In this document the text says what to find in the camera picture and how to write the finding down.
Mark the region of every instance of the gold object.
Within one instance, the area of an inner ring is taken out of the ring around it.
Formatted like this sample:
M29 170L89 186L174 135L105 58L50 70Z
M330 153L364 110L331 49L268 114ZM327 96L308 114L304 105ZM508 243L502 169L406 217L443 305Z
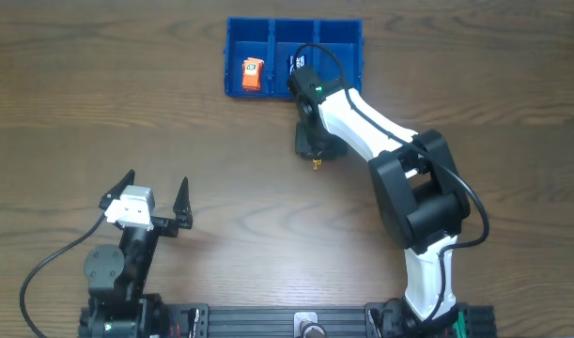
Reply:
M317 171L322 164L322 160L312 160L312 162L314 163L314 171Z

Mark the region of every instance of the tabletop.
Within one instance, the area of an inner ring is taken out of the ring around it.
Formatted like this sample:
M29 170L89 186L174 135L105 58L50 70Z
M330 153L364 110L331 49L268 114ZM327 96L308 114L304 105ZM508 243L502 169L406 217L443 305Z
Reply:
M403 295L367 164L294 154L287 100L224 92L228 16L361 18L362 96L448 140L491 234L454 252L458 301L501 336L574 335L574 0L0 0L0 337L40 260L82 235L130 169L156 213L188 177L194 228L160 240L147 292L210 305L362 305ZM461 239L478 237L477 212ZM51 337L76 335L83 263L110 224L32 281Z

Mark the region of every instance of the orange tic tac container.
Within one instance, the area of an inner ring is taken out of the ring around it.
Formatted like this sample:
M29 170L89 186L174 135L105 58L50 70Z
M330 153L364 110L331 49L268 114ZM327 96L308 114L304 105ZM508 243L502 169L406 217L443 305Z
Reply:
M242 89L259 91L261 89L261 70L264 60L248 57L242 63Z

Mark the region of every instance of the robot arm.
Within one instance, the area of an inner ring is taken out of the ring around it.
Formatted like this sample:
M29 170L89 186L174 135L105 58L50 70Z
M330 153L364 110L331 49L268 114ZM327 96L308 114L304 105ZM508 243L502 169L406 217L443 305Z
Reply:
M404 308L416 330L451 324L457 312L451 288L452 254L449 251L443 258L446 286L439 304L442 273L438 253L457 241L461 221L470 213L468 200L451 177L352 110L345 90L365 116L457 173L447 143L436 131L418 135L398 126L370 107L355 88L348 85L345 89L340 81L324 83L310 66L295 69L288 87L302 118L297 150L303 157L330 160L345 153L345 142L368 161L384 226L405 250L408 287ZM300 151L301 144L305 151ZM429 182L411 187L408 178L427 173ZM431 316L436 306L439 309Z

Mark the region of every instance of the wood grain surface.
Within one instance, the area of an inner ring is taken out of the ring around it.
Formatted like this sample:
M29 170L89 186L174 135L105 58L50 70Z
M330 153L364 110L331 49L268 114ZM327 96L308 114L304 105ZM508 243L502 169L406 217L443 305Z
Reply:
M226 17L253 15L363 18L363 96L443 133L491 217L488 242L454 254L458 300L495 305L504 337L574 335L573 0L0 0L0 337L32 336L25 275L131 168L164 216L190 179L194 229L160 241L147 281L168 302L403 294L365 162L314 173L292 102L225 96ZM479 233L474 213L461 237ZM47 335L76 335L85 256L118 240L104 226L37 275Z

